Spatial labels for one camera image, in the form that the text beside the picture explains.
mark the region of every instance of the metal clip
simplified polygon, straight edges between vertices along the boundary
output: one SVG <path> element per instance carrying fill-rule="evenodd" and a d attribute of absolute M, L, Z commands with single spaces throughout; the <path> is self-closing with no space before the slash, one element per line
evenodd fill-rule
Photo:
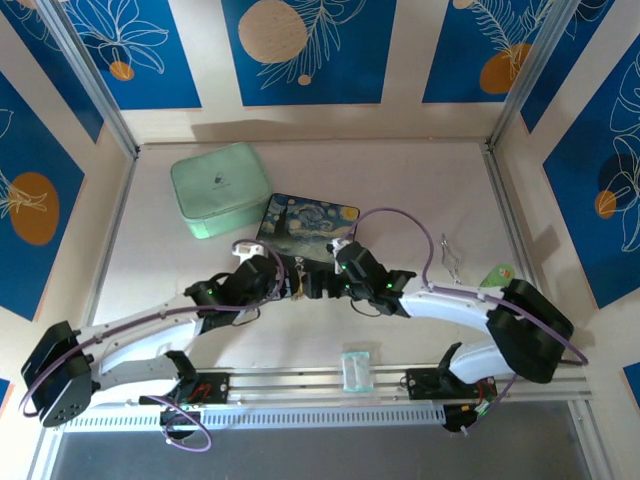
<path fill-rule="evenodd" d="M 462 285 L 458 271 L 458 268 L 460 267 L 460 259 L 454 255 L 444 233 L 442 234 L 440 245 L 442 246 L 442 266 L 447 269 L 449 275 L 453 278 L 454 285 Z"/>

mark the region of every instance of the gray floor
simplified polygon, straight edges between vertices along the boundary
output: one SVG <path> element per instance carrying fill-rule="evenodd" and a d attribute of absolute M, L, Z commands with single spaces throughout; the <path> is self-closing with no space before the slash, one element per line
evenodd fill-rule
<path fill-rule="evenodd" d="M 75 433 L 55 480 L 589 478 L 566 405 L 501 405 L 468 438 L 442 427 L 215 431 L 204 454 L 159 432 Z"/>

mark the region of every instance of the enclosure wall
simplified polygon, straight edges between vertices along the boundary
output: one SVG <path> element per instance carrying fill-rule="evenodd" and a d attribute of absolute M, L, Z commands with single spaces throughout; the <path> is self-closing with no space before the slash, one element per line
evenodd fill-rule
<path fill-rule="evenodd" d="M 593 406 L 615 478 L 632 479 L 640 415 L 623 369 L 640 361 L 640 10 L 635 0 L 611 3 L 539 123 L 529 133 L 518 118 L 497 157 L 539 276 L 590 359 Z M 547 86 L 537 88 L 539 95 Z"/>
<path fill-rule="evenodd" d="M 46 68 L 59 78 L 68 65 Z M 0 478 L 7 480 L 27 477 L 41 431 L 18 412 L 20 368 L 49 326 L 86 318 L 131 166 L 101 118 L 86 122 L 88 115 L 71 110 L 0 13 Z"/>
<path fill-rule="evenodd" d="M 486 137 L 553 2 L 93 4 L 63 5 L 150 143 Z"/>

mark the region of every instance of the purple cable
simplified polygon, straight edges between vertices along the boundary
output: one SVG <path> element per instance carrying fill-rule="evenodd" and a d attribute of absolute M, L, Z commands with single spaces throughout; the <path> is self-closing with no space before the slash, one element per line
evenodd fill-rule
<path fill-rule="evenodd" d="M 262 247 L 264 247 L 271 255 L 273 255 L 273 257 L 276 260 L 276 263 L 278 264 L 278 272 L 280 273 L 280 279 L 278 280 L 278 285 L 276 286 L 276 288 L 274 289 L 273 292 L 271 292 L 267 297 L 265 297 L 264 300 L 254 304 L 254 305 L 245 305 L 245 306 L 231 306 L 231 305 L 212 305 L 212 306 L 198 306 L 198 305 L 193 305 L 193 306 L 189 306 L 189 307 L 180 307 L 180 308 L 174 308 L 171 310 L 167 310 L 165 312 L 155 312 L 155 313 L 151 313 L 149 315 L 146 315 L 144 317 L 138 318 L 136 320 L 132 320 L 129 323 L 125 323 L 124 325 L 120 325 L 119 327 L 114 327 L 110 330 L 106 330 L 105 332 L 102 333 L 101 337 L 92 337 L 82 343 L 80 343 L 79 345 L 73 347 L 71 350 L 68 350 L 67 352 L 65 352 L 64 354 L 62 354 L 60 357 L 58 357 L 51 365 L 49 365 L 47 368 L 44 369 L 44 371 L 38 376 L 38 378 L 35 379 L 35 381 L 31 384 L 31 387 L 29 387 L 29 389 L 27 390 L 27 393 L 24 394 L 24 397 L 22 397 L 22 400 L 20 401 L 20 405 L 19 405 L 19 409 L 22 412 L 22 414 L 27 417 L 27 418 L 33 418 L 33 417 L 37 417 L 38 416 L 38 412 L 27 412 L 26 408 L 27 408 L 27 403 L 29 402 L 29 400 L 31 400 L 31 398 L 33 397 L 33 395 L 35 394 L 35 392 L 38 390 L 38 388 L 40 388 L 40 386 L 47 380 L 47 378 L 49 378 L 51 376 L 51 374 L 53 372 L 55 372 L 61 365 L 64 364 L 64 362 L 66 362 L 69 358 L 73 357 L 74 355 L 76 355 L 78 352 L 82 352 L 82 350 L 84 350 L 87 347 L 90 347 L 91 345 L 94 345 L 96 343 L 98 343 L 99 341 L 101 341 L 102 339 L 105 338 L 109 338 L 113 335 L 117 335 L 119 333 L 122 333 L 126 330 L 135 328 L 139 325 L 151 322 L 153 320 L 157 320 L 158 318 L 161 318 L 162 316 L 168 317 L 168 316 L 173 316 L 173 315 L 180 315 L 183 313 L 190 313 L 190 312 L 204 312 L 204 311 L 223 311 L 223 312 L 242 312 L 244 310 L 255 310 L 256 308 L 259 308 L 267 303 L 269 303 L 271 300 L 273 300 L 273 298 L 280 292 L 280 290 L 282 289 L 283 285 L 284 285 L 284 277 L 286 275 L 286 270 L 284 268 L 284 264 L 282 263 L 282 259 L 280 258 L 280 256 L 271 248 L 269 247 L 269 245 L 267 245 L 264 242 L 261 242 L 259 240 L 251 240 L 251 239 L 242 239 L 242 240 L 237 240 L 233 243 L 232 248 L 234 248 L 237 244 L 239 243 L 254 243 L 257 245 L 260 245 Z"/>
<path fill-rule="evenodd" d="M 478 295 L 476 293 L 474 293 L 474 292 L 467 292 L 467 291 L 464 291 L 464 290 L 457 290 L 455 288 L 438 287 L 438 286 L 435 286 L 435 285 L 432 286 L 432 289 L 436 293 L 443 293 L 445 295 L 455 295 L 455 296 L 458 296 L 458 297 L 472 298 L 474 300 L 478 300 L 479 299 Z M 562 344 L 563 347 L 565 347 L 566 349 L 568 349 L 571 352 L 573 352 L 574 354 L 576 354 L 576 356 L 580 359 L 580 362 L 581 362 L 580 365 L 588 365 L 589 364 L 589 360 L 587 359 L 587 357 L 584 356 L 584 354 L 580 350 L 578 350 L 576 347 L 574 347 L 571 344 L 571 342 L 569 342 L 566 338 L 564 338 L 558 332 L 555 332 L 553 329 L 551 329 L 551 327 L 545 325 L 544 322 L 542 320 L 540 320 L 539 318 L 537 318 L 536 316 L 530 314 L 526 310 L 522 309 L 521 307 L 517 306 L 514 303 L 509 302 L 508 300 L 504 300 L 502 298 L 494 297 L 492 295 L 485 295 L 484 298 L 488 302 L 495 303 L 496 305 L 502 305 L 503 307 L 508 308 L 509 310 L 513 310 L 518 315 L 522 315 L 524 318 L 529 320 L 531 323 L 533 323 L 536 327 L 538 327 L 540 330 L 545 332 L 547 335 L 549 335 L 555 341 L 557 341 L 558 343 Z"/>
<path fill-rule="evenodd" d="M 198 429 L 202 433 L 204 433 L 204 436 L 207 438 L 207 444 L 204 447 L 188 447 L 188 446 L 183 445 L 181 443 L 174 442 L 173 439 L 169 436 L 169 426 L 170 426 L 171 422 L 167 422 L 167 424 L 162 429 L 162 434 L 164 435 L 164 438 L 167 440 L 167 443 L 169 445 L 172 445 L 172 446 L 174 446 L 176 448 L 179 448 L 180 450 L 184 450 L 185 452 L 192 452 L 192 453 L 204 453 L 204 452 L 207 452 L 207 451 L 209 451 L 211 449 L 211 446 L 213 445 L 213 439 L 211 438 L 211 434 L 207 430 L 207 427 L 205 427 L 199 420 L 193 418 L 191 415 L 189 415 L 182 408 L 180 408 L 179 406 L 171 403 L 169 400 L 167 400 L 164 397 L 157 397 L 155 395 L 145 395 L 145 397 L 150 398 L 151 400 L 155 400 L 156 402 L 161 403 L 162 405 L 165 405 L 166 407 L 169 407 L 169 408 L 175 410 L 180 415 L 182 415 L 187 420 L 189 420 L 191 423 L 193 423 L 196 427 L 198 427 Z"/>
<path fill-rule="evenodd" d="M 371 215 L 373 213 L 377 213 L 377 212 L 399 213 L 400 215 L 403 215 L 403 216 L 409 218 L 410 220 L 412 220 L 413 223 L 415 223 L 420 228 L 420 230 L 422 230 L 422 233 L 424 233 L 425 237 L 427 237 L 427 241 L 429 242 L 429 255 L 427 257 L 427 262 L 425 263 L 424 268 L 422 269 L 422 283 L 424 284 L 424 286 L 426 288 L 429 288 L 429 279 L 427 278 L 427 273 L 429 271 L 429 267 L 431 267 L 431 262 L 433 261 L 433 253 L 434 253 L 434 250 L 435 250 L 434 249 L 434 244 L 433 244 L 433 238 L 431 237 L 431 234 L 427 230 L 427 227 L 425 227 L 424 224 L 420 220 L 418 220 L 416 217 L 414 217 L 413 215 L 411 215 L 411 214 L 409 214 L 409 213 L 407 213 L 407 212 L 405 212 L 403 210 L 400 210 L 400 209 L 397 209 L 397 208 L 392 208 L 392 207 L 374 208 L 372 210 L 369 210 L 369 211 L 365 212 L 358 220 L 356 220 L 354 222 L 354 224 L 351 225 L 351 228 L 349 228 L 347 233 L 345 235 L 343 235 L 342 238 L 340 238 L 340 240 L 344 240 L 349 234 L 351 234 L 351 232 L 353 232 L 353 230 L 355 230 L 356 226 L 362 220 L 367 218 L 369 215 Z M 476 293 L 474 293 L 474 292 L 467 292 L 467 291 L 458 290 L 458 289 L 455 289 L 455 288 L 438 287 L 438 286 L 433 285 L 432 286 L 432 291 L 438 292 L 438 293 L 443 293 L 443 294 L 446 294 L 446 295 L 453 295 L 453 296 L 457 296 L 457 297 L 473 298 L 474 300 L 478 300 L 479 299 L 478 295 Z M 513 303 L 511 303 L 511 302 L 509 302 L 507 300 L 504 300 L 502 298 L 497 298 L 497 297 L 494 297 L 492 295 L 485 295 L 484 299 L 486 301 L 491 302 L 491 303 L 495 303 L 496 305 L 502 305 L 503 307 L 506 307 L 506 308 L 516 312 L 517 314 L 523 316 L 524 318 L 529 320 L 531 323 L 533 323 L 536 327 L 540 328 L 547 335 L 551 336 L 554 340 L 556 340 L 560 344 L 562 344 L 563 347 L 567 348 L 568 350 L 573 352 L 575 355 L 577 355 L 577 357 L 580 359 L 579 361 L 565 360 L 565 361 L 561 361 L 562 363 L 567 363 L 567 364 L 571 364 L 571 365 L 581 365 L 581 366 L 589 364 L 589 360 L 587 359 L 586 356 L 584 356 L 584 354 L 580 350 L 578 350 L 576 347 L 574 347 L 571 344 L 571 342 L 569 342 L 563 336 L 561 336 L 557 332 L 553 331 L 550 327 L 545 325 L 544 322 L 542 322 L 542 320 L 540 320 L 539 318 L 537 318 L 534 315 L 530 314 L 529 312 L 523 310 L 519 306 L 517 306 L 517 305 L 515 305 L 515 304 L 513 304 Z M 502 392 L 500 392 L 500 394 L 491 403 L 490 407 L 487 409 L 487 413 L 490 410 L 492 410 L 492 409 L 494 409 L 495 407 L 498 406 L 500 401 L 507 395 L 507 392 L 509 391 L 509 389 L 515 383 L 517 377 L 518 377 L 518 375 L 514 375 L 509 380 L 509 382 L 507 383 L 507 385 L 504 388 L 504 390 L 502 390 Z"/>
<path fill-rule="evenodd" d="M 427 282 L 426 282 L 427 271 L 431 267 L 431 262 L 433 261 L 433 252 L 435 250 L 435 247 L 433 245 L 433 238 L 431 238 L 431 234 L 429 233 L 429 230 L 427 230 L 427 227 L 425 227 L 424 224 L 420 220 L 418 220 L 416 217 L 414 217 L 410 213 L 407 213 L 404 210 L 400 210 L 399 208 L 393 208 L 393 207 L 373 208 L 373 209 L 368 210 L 367 212 L 365 212 L 363 215 L 360 216 L 360 218 L 358 218 L 358 220 L 353 222 L 353 225 L 351 225 L 351 227 L 349 227 L 349 230 L 347 230 L 347 233 L 345 233 L 340 238 L 340 240 L 345 240 L 349 235 L 351 235 L 351 233 L 356 229 L 356 227 L 360 224 L 360 222 L 362 222 L 362 220 L 367 218 L 369 215 L 373 215 L 374 213 L 379 213 L 379 212 L 398 213 L 398 214 L 400 214 L 400 215 L 402 215 L 404 217 L 407 217 L 409 220 L 411 220 L 413 223 L 415 223 L 418 226 L 418 228 L 420 230 L 422 230 L 422 233 L 424 233 L 424 236 L 427 237 L 427 241 L 429 242 L 429 255 L 427 256 L 427 263 L 424 264 L 424 268 L 422 269 L 422 279 L 423 279 L 423 281 L 425 282 L 425 285 L 426 285 L 427 284 Z"/>

